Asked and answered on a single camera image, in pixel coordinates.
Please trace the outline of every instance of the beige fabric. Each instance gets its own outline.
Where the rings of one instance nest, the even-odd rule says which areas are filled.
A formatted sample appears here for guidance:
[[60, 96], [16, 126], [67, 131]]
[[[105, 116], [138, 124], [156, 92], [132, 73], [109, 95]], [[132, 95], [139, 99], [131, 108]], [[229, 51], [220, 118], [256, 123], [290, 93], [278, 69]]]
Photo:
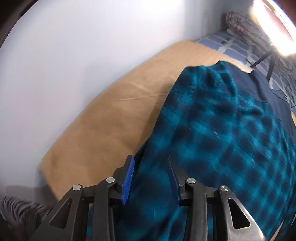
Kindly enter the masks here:
[[294, 124], [296, 125], [296, 116], [294, 115], [294, 113], [291, 111], [291, 116], [292, 116], [292, 120], [294, 122]]
[[98, 95], [51, 147], [41, 170], [58, 199], [73, 186], [95, 185], [121, 167], [150, 136], [165, 98], [186, 66], [235, 60], [182, 41], [147, 60]]

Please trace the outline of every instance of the triangular cutout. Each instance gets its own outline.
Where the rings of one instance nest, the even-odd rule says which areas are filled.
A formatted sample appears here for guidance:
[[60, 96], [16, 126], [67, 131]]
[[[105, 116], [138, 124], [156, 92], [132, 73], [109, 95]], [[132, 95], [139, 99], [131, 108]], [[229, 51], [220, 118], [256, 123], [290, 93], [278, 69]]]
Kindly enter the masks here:
[[50, 225], [64, 229], [67, 225], [72, 199], [68, 199], [50, 221]]
[[251, 224], [247, 217], [243, 214], [239, 206], [236, 204], [236, 202], [233, 199], [228, 199], [228, 204], [230, 208], [231, 218], [233, 227], [235, 229], [241, 229], [249, 227]]

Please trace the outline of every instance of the dark blue fabric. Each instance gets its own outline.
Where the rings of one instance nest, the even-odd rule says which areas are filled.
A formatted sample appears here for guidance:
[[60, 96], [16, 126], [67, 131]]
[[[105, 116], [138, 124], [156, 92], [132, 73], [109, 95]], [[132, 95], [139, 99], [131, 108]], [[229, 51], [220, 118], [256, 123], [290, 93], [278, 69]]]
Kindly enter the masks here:
[[219, 62], [180, 74], [117, 212], [117, 240], [183, 240], [187, 208], [172, 197], [168, 157], [204, 185], [228, 185], [268, 239], [283, 220], [278, 237], [285, 234], [296, 211], [295, 127], [279, 112], [287, 103], [262, 89], [258, 73], [234, 70]]

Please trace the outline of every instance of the bed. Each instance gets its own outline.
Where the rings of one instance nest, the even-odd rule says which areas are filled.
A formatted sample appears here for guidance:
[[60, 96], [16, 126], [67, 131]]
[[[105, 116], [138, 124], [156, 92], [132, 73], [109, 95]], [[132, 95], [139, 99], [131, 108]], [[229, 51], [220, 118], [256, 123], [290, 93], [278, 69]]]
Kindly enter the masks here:
[[[41, 170], [57, 199], [75, 184], [96, 185], [123, 166], [151, 135], [165, 99], [186, 66], [227, 61], [250, 73], [260, 57], [252, 46], [225, 31], [164, 49], [100, 93], [50, 148]], [[266, 74], [268, 63], [258, 66]], [[295, 110], [292, 75], [277, 69], [269, 83]], [[287, 118], [293, 119], [293, 112]]]

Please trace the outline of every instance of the blue finger pad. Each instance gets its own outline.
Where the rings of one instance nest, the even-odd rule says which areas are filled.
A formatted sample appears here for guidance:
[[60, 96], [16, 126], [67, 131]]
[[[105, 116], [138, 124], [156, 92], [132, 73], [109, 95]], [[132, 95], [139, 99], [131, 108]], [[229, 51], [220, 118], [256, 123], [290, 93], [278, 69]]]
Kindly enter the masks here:
[[128, 200], [129, 191], [131, 189], [131, 181], [133, 179], [133, 171], [135, 169], [135, 158], [132, 157], [128, 166], [128, 171], [122, 185], [121, 203], [124, 205]]
[[168, 160], [168, 165], [167, 165], [167, 172], [168, 172], [168, 178], [170, 180], [170, 186], [172, 189], [173, 197], [177, 199], [178, 201], [181, 201], [181, 196], [180, 196], [180, 185], [177, 180], [176, 174], [174, 172], [172, 163], [170, 160]]

